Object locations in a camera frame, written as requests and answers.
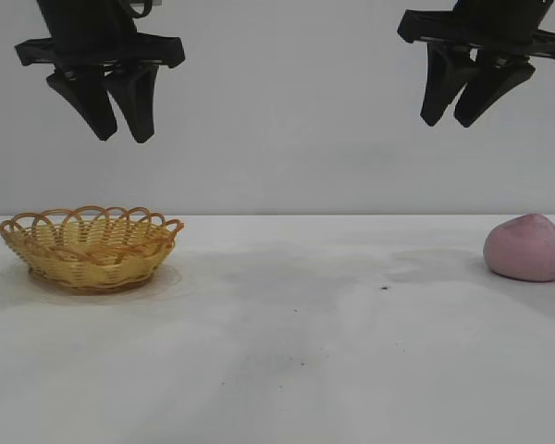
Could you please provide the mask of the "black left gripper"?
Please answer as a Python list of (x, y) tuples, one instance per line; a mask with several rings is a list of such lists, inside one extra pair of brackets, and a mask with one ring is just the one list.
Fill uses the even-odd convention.
[(117, 132), (107, 92), (117, 103), (134, 140), (151, 139), (158, 66), (175, 68), (185, 60), (180, 38), (137, 30), (135, 21), (147, 17), (154, 2), (43, 0), (38, 6), (49, 36), (17, 44), (15, 51), (21, 64), (59, 68), (145, 64), (118, 67), (106, 77), (101, 70), (56, 69), (46, 82), (78, 112), (100, 141), (107, 141)]

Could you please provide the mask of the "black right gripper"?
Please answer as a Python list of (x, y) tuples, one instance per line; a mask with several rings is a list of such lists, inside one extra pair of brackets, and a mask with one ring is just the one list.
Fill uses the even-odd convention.
[(459, 1), (451, 10), (406, 10), (398, 27), (400, 37), (407, 43), (429, 43), (423, 121), (435, 126), (466, 85), (454, 117), (469, 128), (536, 72), (526, 60), (503, 67), (488, 60), (474, 62), (467, 47), (555, 60), (555, 32), (540, 29), (551, 6), (550, 1), (537, 0)]

